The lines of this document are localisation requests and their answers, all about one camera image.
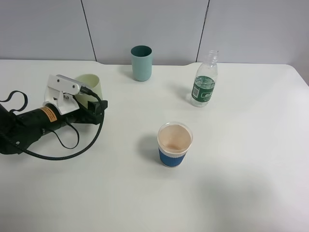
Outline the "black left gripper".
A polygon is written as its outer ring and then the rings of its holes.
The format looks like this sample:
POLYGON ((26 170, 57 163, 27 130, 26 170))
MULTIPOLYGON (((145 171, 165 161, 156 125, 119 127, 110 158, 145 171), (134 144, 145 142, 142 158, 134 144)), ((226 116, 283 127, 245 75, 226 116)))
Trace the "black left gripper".
POLYGON ((88 101, 87 109, 81 106, 79 109, 70 113, 61 115, 58 109, 48 103, 47 105, 36 109, 36 124, 45 130, 58 130, 67 123, 92 124, 104 119, 104 111, 108 108, 108 101, 88 101))

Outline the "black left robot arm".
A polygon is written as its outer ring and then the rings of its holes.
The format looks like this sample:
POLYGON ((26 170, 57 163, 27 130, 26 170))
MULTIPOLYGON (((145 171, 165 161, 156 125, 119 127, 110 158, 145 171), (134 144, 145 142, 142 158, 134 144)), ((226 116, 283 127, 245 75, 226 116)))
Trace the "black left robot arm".
POLYGON ((86 152, 98 139, 103 126, 104 111, 108 108, 107 100, 101 100, 95 93, 91 93, 90 96, 95 97, 96 101, 89 102, 87 108, 78 103, 79 109, 64 115, 61 115, 50 103, 19 115, 15 114, 15 109, 7 111, 1 106, 0 153, 4 155, 26 153, 43 160, 68 160, 86 152), (65 126, 71 127, 76 132, 79 142, 80 135, 73 123, 98 125, 93 140, 81 151, 64 157, 48 157, 28 150, 30 145, 44 135, 55 133, 56 130, 65 126))

